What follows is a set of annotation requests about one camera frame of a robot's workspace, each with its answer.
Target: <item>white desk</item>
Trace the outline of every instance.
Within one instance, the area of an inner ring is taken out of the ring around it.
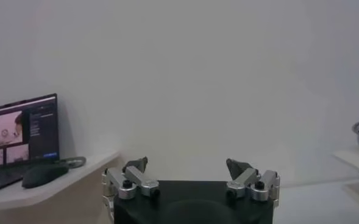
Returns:
[[[281,189],[274,224],[359,223],[359,180]]]
[[[21,182],[5,187],[0,190],[0,210],[30,206],[44,201],[101,168],[103,165],[118,157],[118,155],[119,152],[112,151],[106,154],[88,156],[86,157],[87,162],[84,166],[71,169],[66,175],[41,187],[24,189],[21,186]]]

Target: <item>black computer mouse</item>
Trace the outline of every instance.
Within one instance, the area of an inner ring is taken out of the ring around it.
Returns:
[[[23,175],[22,187],[33,188],[44,185],[66,174],[68,169],[68,166],[64,164],[46,164],[35,166]]]

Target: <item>laptop screen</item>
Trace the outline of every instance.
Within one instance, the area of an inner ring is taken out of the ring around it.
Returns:
[[[56,94],[0,107],[0,167],[58,158]]]

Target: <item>laptop keyboard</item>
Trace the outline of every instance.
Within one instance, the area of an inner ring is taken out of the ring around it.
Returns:
[[[29,166],[14,167],[12,169],[0,170],[0,188],[6,187],[19,180],[29,169]]]

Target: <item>laptop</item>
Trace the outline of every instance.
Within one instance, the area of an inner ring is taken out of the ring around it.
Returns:
[[[0,188],[22,180],[34,165],[59,159],[56,94],[0,107]]]

